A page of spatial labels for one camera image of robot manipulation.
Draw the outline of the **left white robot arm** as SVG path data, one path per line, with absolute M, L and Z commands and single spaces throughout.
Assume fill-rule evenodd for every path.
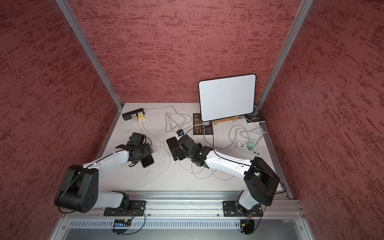
M 100 180 L 115 168 L 128 164 L 134 167 L 141 163 L 148 167 L 154 163 L 152 140 L 133 133 L 129 141 L 116 147 L 112 153 L 82 166 L 68 167 L 54 204 L 62 214 L 87 213 L 93 209 L 104 209 L 105 216 L 133 214 L 134 207 L 129 196 L 121 191 L 100 191 Z

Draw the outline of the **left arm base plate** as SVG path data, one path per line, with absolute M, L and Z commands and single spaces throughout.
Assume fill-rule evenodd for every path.
M 104 217 L 143 217 L 146 201 L 128 201 L 119 208 L 105 208 Z

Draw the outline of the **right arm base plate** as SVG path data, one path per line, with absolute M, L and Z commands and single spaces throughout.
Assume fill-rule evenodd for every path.
M 225 217 L 262 217 L 263 210 L 261 204 L 255 205 L 251 210 L 237 205 L 235 201 L 223 201 L 223 212 Z

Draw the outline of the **phone pink case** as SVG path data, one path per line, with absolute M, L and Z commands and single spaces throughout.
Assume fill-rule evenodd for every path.
M 147 155 L 141 159 L 141 163 L 142 163 L 143 168 L 147 168 L 150 165 L 154 164 L 154 159 L 153 159 L 152 155 Z

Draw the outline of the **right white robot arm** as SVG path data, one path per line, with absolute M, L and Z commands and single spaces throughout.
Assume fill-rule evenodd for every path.
M 178 151 L 197 167 L 219 170 L 244 180 L 247 189 L 233 204 L 239 215 L 248 214 L 255 206 L 271 206 L 280 177 L 260 157 L 253 160 L 238 159 L 194 142 L 188 135 L 177 140 Z

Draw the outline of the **phone green case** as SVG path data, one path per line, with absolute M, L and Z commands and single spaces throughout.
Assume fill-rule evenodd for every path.
M 166 140 L 166 142 L 171 151 L 174 161 L 177 161 L 178 160 L 177 149 L 179 147 L 177 138 L 176 137 L 169 138 Z

